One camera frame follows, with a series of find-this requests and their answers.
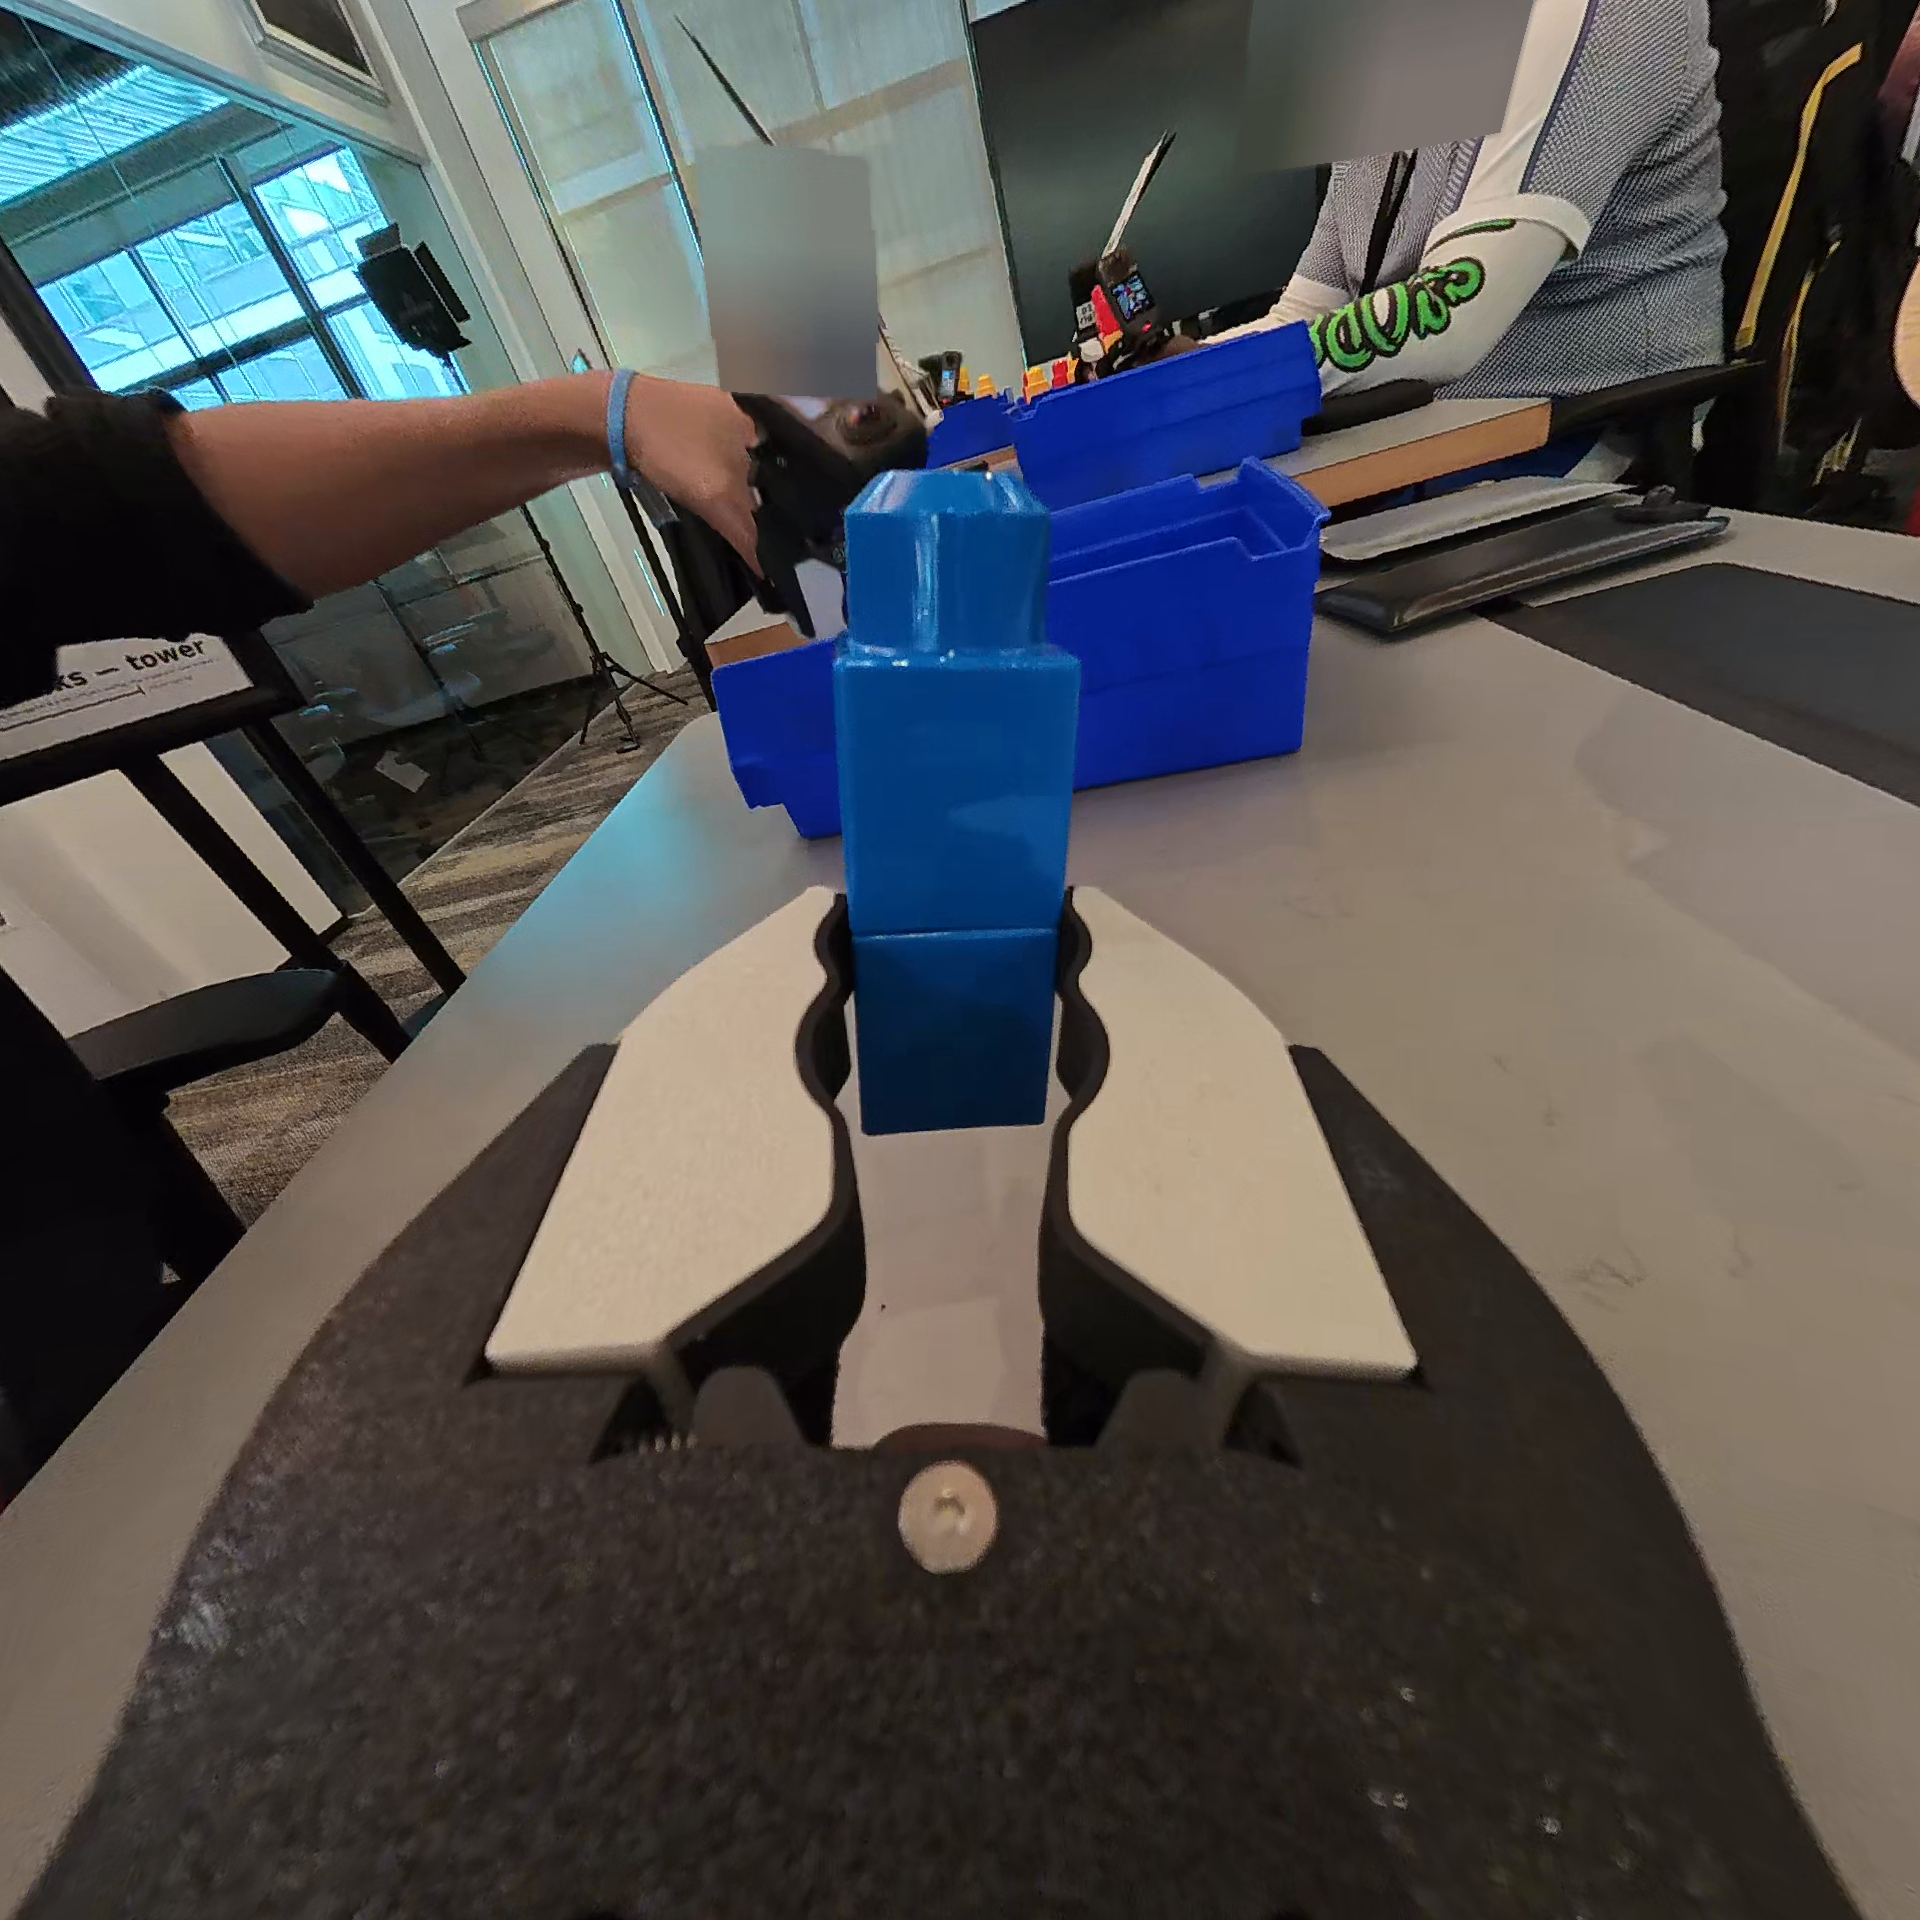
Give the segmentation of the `black framed marker sign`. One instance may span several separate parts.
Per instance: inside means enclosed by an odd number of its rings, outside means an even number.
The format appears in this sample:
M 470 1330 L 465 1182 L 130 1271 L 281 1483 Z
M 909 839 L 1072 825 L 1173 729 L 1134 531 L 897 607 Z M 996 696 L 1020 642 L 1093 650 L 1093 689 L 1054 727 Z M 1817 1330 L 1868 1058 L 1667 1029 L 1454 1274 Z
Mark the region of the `black framed marker sign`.
M 64 648 L 57 689 L 4 709 L 4 975 L 77 1038 L 274 972 L 323 971 L 392 1060 L 413 1034 L 343 959 L 337 913 L 211 757 L 242 734 L 434 986 L 468 979 L 276 733 L 294 685 L 258 635 Z

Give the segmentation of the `person's left hand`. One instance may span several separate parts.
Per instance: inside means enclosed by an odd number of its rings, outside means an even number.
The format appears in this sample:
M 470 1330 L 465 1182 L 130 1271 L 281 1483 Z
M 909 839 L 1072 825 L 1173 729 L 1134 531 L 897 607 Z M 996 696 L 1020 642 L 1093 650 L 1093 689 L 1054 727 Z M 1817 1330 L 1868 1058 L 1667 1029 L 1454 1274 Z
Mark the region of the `person's left hand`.
M 756 420 L 719 388 L 636 374 L 631 422 L 638 480 L 688 511 L 752 576 L 762 576 Z

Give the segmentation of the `dark grey desk mat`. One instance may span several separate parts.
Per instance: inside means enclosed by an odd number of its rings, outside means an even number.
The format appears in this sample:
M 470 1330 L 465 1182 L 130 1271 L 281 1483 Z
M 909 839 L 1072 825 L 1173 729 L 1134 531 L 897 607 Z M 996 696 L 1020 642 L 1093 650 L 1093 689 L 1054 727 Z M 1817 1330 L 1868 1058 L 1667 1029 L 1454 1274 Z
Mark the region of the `dark grey desk mat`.
M 1493 623 L 1918 804 L 1918 607 L 1731 563 L 1501 603 Z

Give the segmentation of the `black backpack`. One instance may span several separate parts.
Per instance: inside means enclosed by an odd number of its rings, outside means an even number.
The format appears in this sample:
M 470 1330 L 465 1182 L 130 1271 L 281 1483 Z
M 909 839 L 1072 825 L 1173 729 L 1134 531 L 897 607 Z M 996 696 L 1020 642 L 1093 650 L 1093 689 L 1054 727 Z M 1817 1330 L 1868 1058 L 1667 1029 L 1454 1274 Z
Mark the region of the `black backpack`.
M 1916 187 L 1882 87 L 1914 5 L 1708 5 L 1718 57 L 1727 357 L 1702 422 L 1714 504 L 1890 532 L 1880 463 L 1909 442 L 1892 325 Z

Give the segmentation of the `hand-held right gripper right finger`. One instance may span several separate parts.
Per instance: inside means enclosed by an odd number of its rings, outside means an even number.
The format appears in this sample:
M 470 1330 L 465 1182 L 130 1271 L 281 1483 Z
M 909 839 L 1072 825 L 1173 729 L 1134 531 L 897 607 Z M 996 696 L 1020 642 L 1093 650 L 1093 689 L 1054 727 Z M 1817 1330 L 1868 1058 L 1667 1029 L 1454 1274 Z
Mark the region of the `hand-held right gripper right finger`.
M 1068 893 L 1037 1286 L 1068 1446 L 1225 1448 L 1284 1381 L 1421 1359 L 1284 1033 L 1112 894 Z

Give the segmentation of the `person's torso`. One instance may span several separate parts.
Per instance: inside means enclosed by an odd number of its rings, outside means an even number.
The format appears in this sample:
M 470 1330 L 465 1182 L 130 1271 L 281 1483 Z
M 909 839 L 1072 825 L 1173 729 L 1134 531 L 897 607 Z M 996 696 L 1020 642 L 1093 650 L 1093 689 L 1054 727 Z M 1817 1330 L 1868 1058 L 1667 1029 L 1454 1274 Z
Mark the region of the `person's torso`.
M 4 979 L 4 1503 L 48 1464 L 242 1232 L 165 1113 L 108 1092 Z

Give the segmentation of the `black mounted box device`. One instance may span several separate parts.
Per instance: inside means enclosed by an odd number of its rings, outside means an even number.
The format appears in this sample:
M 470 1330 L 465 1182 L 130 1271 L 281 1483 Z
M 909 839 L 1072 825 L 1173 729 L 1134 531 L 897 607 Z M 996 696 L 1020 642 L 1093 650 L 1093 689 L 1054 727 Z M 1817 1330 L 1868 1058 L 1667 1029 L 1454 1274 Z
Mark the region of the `black mounted box device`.
M 441 362 L 470 347 L 468 307 L 428 246 L 411 249 L 387 224 L 356 240 L 356 279 L 397 338 Z

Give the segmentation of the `black tripod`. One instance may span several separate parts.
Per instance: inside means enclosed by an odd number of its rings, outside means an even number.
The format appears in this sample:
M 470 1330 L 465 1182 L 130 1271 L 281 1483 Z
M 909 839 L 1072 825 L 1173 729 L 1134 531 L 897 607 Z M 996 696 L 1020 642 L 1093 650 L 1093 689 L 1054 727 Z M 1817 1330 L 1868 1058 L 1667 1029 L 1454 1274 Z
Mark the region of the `black tripod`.
M 663 685 L 659 679 L 625 666 L 602 647 L 588 621 L 588 610 L 565 575 L 565 566 L 539 516 L 535 515 L 535 509 L 531 504 L 521 504 L 519 516 L 525 520 L 529 534 L 533 537 L 588 654 L 588 694 L 578 733 L 578 746 L 585 749 L 588 744 L 588 734 L 593 733 L 602 709 L 613 709 L 623 733 L 623 738 L 617 743 L 617 754 L 634 757 L 642 750 L 642 738 L 629 706 L 629 692 L 642 691 L 655 699 L 666 700 L 675 709 L 690 709 L 693 700 L 685 692 Z

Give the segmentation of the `person's left forearm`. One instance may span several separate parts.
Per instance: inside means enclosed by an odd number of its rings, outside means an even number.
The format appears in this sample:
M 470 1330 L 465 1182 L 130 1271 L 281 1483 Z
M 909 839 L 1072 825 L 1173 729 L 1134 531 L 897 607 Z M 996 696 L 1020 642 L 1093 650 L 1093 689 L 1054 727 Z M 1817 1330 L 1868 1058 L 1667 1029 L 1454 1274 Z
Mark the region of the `person's left forearm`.
M 609 471 L 613 374 L 487 396 L 4 405 L 3 700 L 62 650 L 232 638 Z

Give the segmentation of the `large black wall screen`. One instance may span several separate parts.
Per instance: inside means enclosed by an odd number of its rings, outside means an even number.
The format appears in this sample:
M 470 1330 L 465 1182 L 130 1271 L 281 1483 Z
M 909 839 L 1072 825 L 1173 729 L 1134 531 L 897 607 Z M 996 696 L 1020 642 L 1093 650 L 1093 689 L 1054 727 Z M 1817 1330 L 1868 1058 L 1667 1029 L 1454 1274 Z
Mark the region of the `large black wall screen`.
M 969 5 L 970 59 L 1023 349 L 1071 347 L 1071 271 L 1116 224 L 1142 161 L 1173 146 L 1120 244 L 1166 325 L 1234 327 L 1300 266 L 1324 172 L 1242 172 L 1246 5 Z

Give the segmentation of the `black folder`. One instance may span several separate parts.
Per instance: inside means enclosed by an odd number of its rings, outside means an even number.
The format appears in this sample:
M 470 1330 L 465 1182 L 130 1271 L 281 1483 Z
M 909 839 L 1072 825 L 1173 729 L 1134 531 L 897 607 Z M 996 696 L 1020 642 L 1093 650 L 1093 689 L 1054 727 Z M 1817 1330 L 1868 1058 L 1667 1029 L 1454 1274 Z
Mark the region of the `black folder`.
M 1324 585 L 1312 609 L 1395 642 L 1610 568 L 1692 554 L 1731 531 L 1729 512 L 1700 503 L 1667 492 L 1608 494 Z

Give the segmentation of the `white paper sheets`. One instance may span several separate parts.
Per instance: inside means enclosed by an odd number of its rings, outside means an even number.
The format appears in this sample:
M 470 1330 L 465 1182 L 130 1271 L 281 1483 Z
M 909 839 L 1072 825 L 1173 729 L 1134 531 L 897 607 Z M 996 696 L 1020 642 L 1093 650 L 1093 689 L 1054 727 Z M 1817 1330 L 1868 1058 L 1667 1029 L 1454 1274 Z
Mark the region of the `white paper sheets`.
M 1408 500 L 1365 516 L 1329 522 L 1322 556 L 1337 566 L 1365 566 L 1434 545 L 1446 545 L 1532 516 L 1551 516 L 1597 500 L 1618 498 L 1621 482 L 1572 476 L 1507 476 L 1439 497 Z

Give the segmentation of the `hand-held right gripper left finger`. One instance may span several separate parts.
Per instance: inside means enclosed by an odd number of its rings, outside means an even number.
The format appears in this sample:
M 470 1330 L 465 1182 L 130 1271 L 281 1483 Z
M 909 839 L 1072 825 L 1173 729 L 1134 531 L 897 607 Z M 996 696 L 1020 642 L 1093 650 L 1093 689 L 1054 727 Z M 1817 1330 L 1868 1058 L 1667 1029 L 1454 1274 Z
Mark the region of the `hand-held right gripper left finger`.
M 829 1448 L 866 1306 L 849 901 L 805 889 L 666 986 L 614 1042 L 484 1345 L 497 1378 L 627 1378 L 690 1434 L 756 1376 Z

